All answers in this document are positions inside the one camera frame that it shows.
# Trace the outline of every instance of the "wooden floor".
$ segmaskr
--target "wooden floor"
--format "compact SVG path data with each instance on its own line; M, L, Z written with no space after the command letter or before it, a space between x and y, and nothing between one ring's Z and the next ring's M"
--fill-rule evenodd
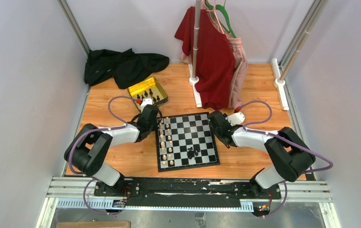
M160 107L163 116L203 112L196 108L192 88L188 83L187 64L171 63L161 72L153 73L169 96L169 103ZM279 130L290 126L286 111L281 110L277 89L273 86L274 76L270 64L249 64L246 81L241 92L242 102L261 100L267 102L273 110L271 120L263 124L251 125L261 130ZM118 89L111 78L91 88L85 107L81 127L86 123L96 126L121 125L108 110L108 101L118 95L129 95L127 90ZM138 111L128 99L112 102L112 111L120 118L130 121ZM223 110L232 114L232 109ZM268 117L268 108L263 104L251 104L243 108L246 121L260 121ZM125 176L144 177L187 177L187 178L227 178L249 179L259 170L272 164L268 154L247 147L227 149L216 139L220 165L180 171L158 172L155 134L150 134L140 143L127 143L109 149L106 162Z

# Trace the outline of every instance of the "clothes hanger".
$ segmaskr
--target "clothes hanger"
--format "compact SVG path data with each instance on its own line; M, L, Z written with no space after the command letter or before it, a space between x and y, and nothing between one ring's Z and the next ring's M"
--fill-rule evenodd
M214 8L214 6L211 5L208 1L205 1L205 0L204 0L204 2L205 2L205 5L206 5L210 10L212 10L212 9ZM221 26L223 27L223 29L224 29L226 32L231 33L232 36L233 36L233 38L236 38L236 35L235 35L235 33L233 32L232 27L231 27L231 23L230 23L230 20L229 20L228 12L226 11L225 7L218 4L218 5L215 6L215 8L216 8L219 12L221 12L221 13L223 14L223 17L225 18L226 25L228 26L228 28L226 28L226 27L222 24L222 22L220 22L220 24L221 24Z

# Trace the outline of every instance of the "cable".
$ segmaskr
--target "cable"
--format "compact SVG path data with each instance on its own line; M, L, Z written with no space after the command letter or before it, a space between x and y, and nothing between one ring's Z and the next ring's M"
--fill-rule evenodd
M112 101L116 100L117 98L127 98L127 99L130 99L130 100L132 100L132 101L138 101L138 100L137 100L137 99L134 99L134 98L132 98L132 97L129 97L129 96L116 96L116 97L112 98L112 99L108 102L108 111L111 113L111 115L113 115L113 117L115 117L116 119L122 121L122 122L124 123L124 125L127 126L127 122L124 121L123 119L121 119L120 117L118 117L117 115L115 115L115 114L112 112L112 110L111 110L111 103L112 103Z

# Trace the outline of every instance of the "chessboard square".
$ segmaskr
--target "chessboard square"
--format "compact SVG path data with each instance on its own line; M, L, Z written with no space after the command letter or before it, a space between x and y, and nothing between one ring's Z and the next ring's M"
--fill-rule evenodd
M197 152L201 151L200 145L199 144L193 144L193 149Z
M199 138L205 137L204 132L197 132Z
M182 161L182 165L188 165L189 164L189 159L188 158L183 158L181 161Z
M173 153L180 153L180 147L176 146L174 148L172 148Z
M187 158L187 152L180 152L180 158Z
M187 152L187 146L186 145L180 146L180 152Z
M205 137L205 142L206 143L212 143L213 142L213 138L211 136Z
M185 139L181 139L178 141L173 141L173 146L186 146L186 140Z
M175 160L175 166L181 166L182 161L181 160Z
M200 143L200 142L198 141L198 138L192 139L192 142L193 142L193 144L199 144L199 143Z
M207 143L207 149L214 148L214 144L212 142Z
M194 160L197 164L203 163L203 159L201 157L195 157Z
M174 157L175 159L180 159L180 153L174 153L174 154L173 154L173 157Z
M203 160L203 163L209 163L210 162L210 159L208 158L208 156L204 156L204 157L201 157L202 160Z
M201 156L208 156L207 150L201 150Z
M201 120L196 120L195 125L196 126L202 126L203 122Z
M161 168L167 168L167 161L165 162L165 165L163 164L163 161L161 161Z
M194 158L189 159L189 165L195 165L195 160L194 160Z
M193 145L193 140L192 139L186 139L186 146L190 146Z
M191 133L186 133L186 134L185 134L185 138L186 138L186 139L191 139L191 138L192 138L192 134L191 134Z
M208 156L208 159L210 160L210 162L215 162L215 161L217 161L217 158L216 158L216 156L215 155L210 155L210 156Z
M215 155L215 150L214 149L208 149L207 153L208 153L208 155Z

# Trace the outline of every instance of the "purple cable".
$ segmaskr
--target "purple cable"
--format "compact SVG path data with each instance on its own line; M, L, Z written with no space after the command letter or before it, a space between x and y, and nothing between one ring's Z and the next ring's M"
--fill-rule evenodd
M88 186L90 186L90 184L91 184L93 181L96 181L96 180L97 180L96 178L93 178L92 180L90 180L90 181L87 183L87 185L86 185L85 188L84 188L83 199L84 199L85 206L86 206L90 211L92 211L93 213L96 213L96 214L98 214L98 215L117 215L117 214L119 214L120 212L122 212L122 210L121 210L121 211L119 211L119 212L112 212L112 213L106 212L106 213L103 213L103 212L99 212L99 211L97 211L97 210L95 210L95 209L92 209L92 208L90 207L90 205L89 205L88 202L87 202L87 199L86 199L85 195L86 195Z
M74 149L77 148L78 143L87 135L93 133L93 132L100 132L100 131L107 131L109 129L111 130L118 130L118 129L123 129L126 126L117 126L117 127L110 127L110 128L96 128L96 129L92 129L89 131L84 132L84 134L82 134L80 137L78 137L78 139L75 141L75 143L73 144L73 147L70 150L70 153L68 155L68 166L70 168L70 171L73 172L74 174L82 174L82 172L77 172L74 170L73 168L73 154L74 154Z
M241 105L240 108L243 108L244 106L247 106L247 105L252 104L252 103L262 103L262 104L265 104L265 105L268 107L269 115L268 115L268 118L265 119L265 120L263 120L263 121L250 122L250 123L247 123L247 124L243 125L243 129L244 129L244 130L246 129L246 126L247 126L247 125L250 125L250 124L262 124L262 123L265 123L265 122L267 122L268 120L270 120L271 117L272 117L272 109L271 109L271 107L270 107L266 102L264 102L264 101L258 101L258 100L256 100L256 101L250 101L250 102L247 102L247 103Z
M116 100L117 98L127 98L127 99L130 99L130 100L133 100L133 101L136 101L136 99L132 98L132 97L129 97L129 96L116 96L114 98L112 98L109 102L108 102L108 110L109 112L111 113L111 115L113 115L113 117L115 117L116 119L122 121L126 126L127 126L127 122L124 121L123 119L121 119L120 117L118 117L117 115L115 115L112 110L111 110L111 103L112 101Z

